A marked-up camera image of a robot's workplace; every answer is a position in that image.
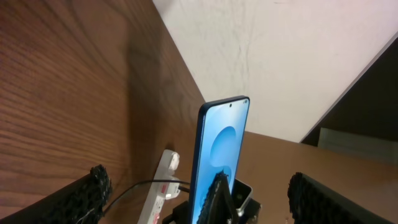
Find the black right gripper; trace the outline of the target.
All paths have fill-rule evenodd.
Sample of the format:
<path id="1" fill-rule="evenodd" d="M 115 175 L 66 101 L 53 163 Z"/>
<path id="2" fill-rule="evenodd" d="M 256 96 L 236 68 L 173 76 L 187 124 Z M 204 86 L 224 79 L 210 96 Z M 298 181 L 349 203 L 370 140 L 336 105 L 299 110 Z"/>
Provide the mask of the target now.
<path id="1" fill-rule="evenodd" d="M 229 191 L 227 175 L 221 171 L 215 175 L 208 189 L 197 224 L 257 224 L 261 209 L 262 205 L 250 198 L 243 214 L 238 216 Z M 188 202 L 185 201 L 175 207 L 172 213 L 162 220 L 162 224 L 186 224 L 187 214 Z"/>

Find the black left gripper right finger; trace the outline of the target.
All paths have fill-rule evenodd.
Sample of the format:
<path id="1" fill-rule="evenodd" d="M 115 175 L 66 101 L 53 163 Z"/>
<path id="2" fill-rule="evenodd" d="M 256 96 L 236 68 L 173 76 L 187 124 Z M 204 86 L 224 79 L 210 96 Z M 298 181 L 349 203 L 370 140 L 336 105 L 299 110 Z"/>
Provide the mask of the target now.
<path id="1" fill-rule="evenodd" d="M 301 172 L 290 179 L 287 196 L 295 224 L 392 224 Z"/>

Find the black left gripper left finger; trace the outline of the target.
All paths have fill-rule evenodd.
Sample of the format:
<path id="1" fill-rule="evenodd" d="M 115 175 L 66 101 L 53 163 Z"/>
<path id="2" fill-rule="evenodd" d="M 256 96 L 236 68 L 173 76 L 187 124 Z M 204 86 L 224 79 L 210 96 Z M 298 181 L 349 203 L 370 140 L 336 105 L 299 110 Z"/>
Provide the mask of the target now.
<path id="1" fill-rule="evenodd" d="M 2 224 L 98 223 L 113 191 L 102 165 L 38 202 L 1 219 Z"/>

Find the blue Samsung Galaxy smartphone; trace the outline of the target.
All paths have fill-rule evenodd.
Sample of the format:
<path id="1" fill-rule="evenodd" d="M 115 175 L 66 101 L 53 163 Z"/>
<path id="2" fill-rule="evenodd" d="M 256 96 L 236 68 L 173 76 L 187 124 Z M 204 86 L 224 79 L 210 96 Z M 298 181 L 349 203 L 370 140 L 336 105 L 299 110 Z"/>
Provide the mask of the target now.
<path id="1" fill-rule="evenodd" d="M 233 190 L 249 106 L 249 97 L 235 96 L 207 102 L 200 107 L 187 222 L 198 222 L 216 174 L 224 172 L 229 190 Z"/>

